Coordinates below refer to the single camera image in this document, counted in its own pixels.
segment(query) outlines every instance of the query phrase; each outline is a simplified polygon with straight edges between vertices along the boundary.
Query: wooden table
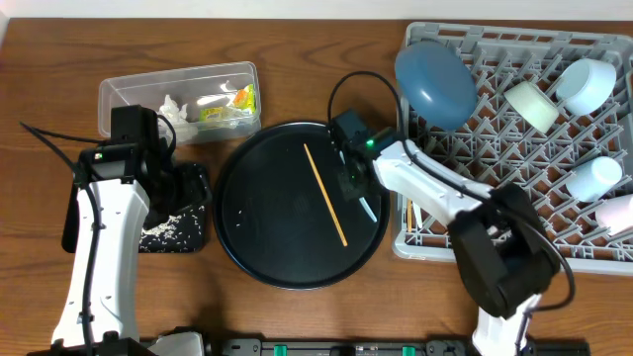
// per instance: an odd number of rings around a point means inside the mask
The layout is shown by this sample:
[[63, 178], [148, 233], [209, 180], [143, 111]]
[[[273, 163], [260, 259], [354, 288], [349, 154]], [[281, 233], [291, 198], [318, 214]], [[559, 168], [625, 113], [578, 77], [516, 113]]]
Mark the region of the wooden table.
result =
[[[406, 21], [12, 20], [0, 54], [0, 354], [49, 345], [70, 283], [73, 255], [62, 251], [70, 172], [22, 130], [98, 137], [99, 83], [110, 77], [249, 60], [259, 71], [264, 126], [324, 120], [333, 84], [357, 69], [394, 81]], [[633, 23], [477, 22], [633, 35]], [[334, 110], [355, 106], [393, 126], [392, 98], [372, 79], [341, 88]], [[215, 182], [239, 140], [179, 148], [204, 162]], [[71, 157], [80, 144], [59, 142]], [[215, 337], [421, 339], [469, 335], [477, 308], [455, 264], [404, 261], [385, 239], [355, 275], [311, 292], [259, 283], [233, 264], [209, 227], [200, 253], [138, 259], [136, 317], [154, 336], [198, 325]], [[633, 280], [578, 274], [563, 311], [536, 315], [537, 338], [586, 338], [594, 355], [633, 353]], [[558, 276], [546, 295], [567, 293]]]

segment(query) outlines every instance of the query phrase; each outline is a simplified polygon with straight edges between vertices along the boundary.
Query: clear plastic box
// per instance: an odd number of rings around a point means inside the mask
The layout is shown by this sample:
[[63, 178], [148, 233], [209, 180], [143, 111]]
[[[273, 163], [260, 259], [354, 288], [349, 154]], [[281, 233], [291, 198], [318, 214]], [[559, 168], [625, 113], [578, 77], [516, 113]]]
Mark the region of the clear plastic box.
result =
[[[200, 122], [201, 111], [228, 104], [236, 92], [253, 84], [255, 113], [224, 121]], [[251, 62], [206, 65], [110, 78], [99, 87], [99, 134], [110, 137], [112, 108], [139, 104], [158, 112], [169, 95], [179, 107], [187, 105], [187, 125], [174, 125], [177, 144], [202, 143], [248, 136], [261, 129], [257, 70]], [[191, 137], [178, 132], [194, 126]]]

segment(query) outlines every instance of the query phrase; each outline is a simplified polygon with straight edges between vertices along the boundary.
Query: gray dish rack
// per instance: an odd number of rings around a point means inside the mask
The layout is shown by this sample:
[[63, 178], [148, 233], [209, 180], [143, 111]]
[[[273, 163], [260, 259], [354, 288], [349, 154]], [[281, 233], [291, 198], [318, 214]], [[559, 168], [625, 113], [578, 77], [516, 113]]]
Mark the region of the gray dish rack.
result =
[[[426, 154], [465, 177], [525, 189], [549, 237], [577, 272], [633, 275], [633, 231], [609, 236], [597, 226], [595, 209], [565, 189], [570, 170], [597, 156], [615, 158], [622, 180], [603, 199], [633, 193], [633, 41], [619, 35], [525, 30], [489, 26], [412, 23], [403, 46], [440, 42], [470, 68], [479, 102], [469, 122], [448, 133], [429, 128], [401, 97], [406, 130]], [[617, 70], [613, 93], [600, 109], [576, 117], [559, 105], [560, 116], [541, 134], [515, 113], [502, 93], [521, 81], [535, 83], [556, 102], [562, 72], [583, 57], [610, 62]], [[393, 204], [393, 249], [402, 258], [454, 261], [444, 226], [422, 213], [407, 231], [407, 200]]]

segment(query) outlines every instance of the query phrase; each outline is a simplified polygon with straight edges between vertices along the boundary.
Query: blue bowl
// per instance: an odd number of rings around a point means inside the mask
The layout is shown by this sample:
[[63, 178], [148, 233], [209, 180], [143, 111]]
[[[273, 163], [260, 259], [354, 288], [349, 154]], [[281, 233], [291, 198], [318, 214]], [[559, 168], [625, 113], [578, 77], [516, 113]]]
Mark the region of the blue bowl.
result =
[[477, 106], [471, 72], [442, 44], [422, 41], [401, 50], [396, 58], [396, 79], [415, 111], [446, 131], [466, 124]]

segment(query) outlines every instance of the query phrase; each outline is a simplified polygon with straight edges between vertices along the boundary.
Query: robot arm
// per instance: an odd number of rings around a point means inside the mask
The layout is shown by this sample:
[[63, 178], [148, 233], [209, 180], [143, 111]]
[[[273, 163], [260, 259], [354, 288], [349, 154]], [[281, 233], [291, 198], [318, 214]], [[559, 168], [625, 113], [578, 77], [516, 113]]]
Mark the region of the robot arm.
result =
[[[341, 184], [346, 197], [386, 188], [411, 199], [447, 226], [464, 286], [480, 307], [475, 347], [483, 355], [499, 356], [514, 355], [517, 339], [524, 347], [524, 314], [536, 307], [560, 268], [534, 229], [508, 220], [497, 210], [511, 207], [540, 226], [525, 192], [513, 184], [493, 189], [462, 177], [428, 157], [413, 141], [398, 139], [391, 129], [373, 133], [353, 111], [333, 119], [331, 135], [345, 157], [344, 176], [353, 177]], [[465, 196], [451, 184], [483, 201]], [[542, 227], [539, 232], [545, 234]], [[494, 245], [493, 237], [501, 234], [507, 239]]]
[[[136, 261], [140, 229], [149, 212], [149, 197], [138, 181], [123, 184], [111, 179], [90, 184], [100, 209], [100, 231], [90, 294], [90, 325], [94, 342], [106, 332], [138, 341], [135, 318]], [[79, 236], [72, 280], [59, 325], [52, 342], [63, 340], [64, 347], [84, 344], [81, 328], [81, 299], [92, 241], [93, 215], [85, 190], [77, 195]]]
[[[153, 355], [138, 344], [136, 328], [136, 265], [141, 228], [152, 228], [169, 216], [178, 216], [211, 200], [207, 170], [195, 163], [172, 163], [175, 141], [167, 147], [166, 140], [158, 137], [153, 111], [141, 106], [115, 108], [111, 131], [110, 140], [84, 149], [73, 167], [74, 189], [79, 189], [75, 261], [66, 304], [53, 333], [51, 354], [75, 355], [96, 349], [102, 356]], [[94, 224], [95, 207], [87, 189], [96, 201], [99, 226]], [[84, 284], [90, 270], [95, 228], [99, 233], [91, 269], [93, 282], [89, 286], [90, 314], [84, 315]], [[86, 318], [90, 345], [86, 345], [82, 327]], [[158, 349], [161, 355], [175, 355], [191, 345], [202, 350], [201, 340], [198, 335], [183, 342], [181, 335], [177, 347], [163, 341]]]

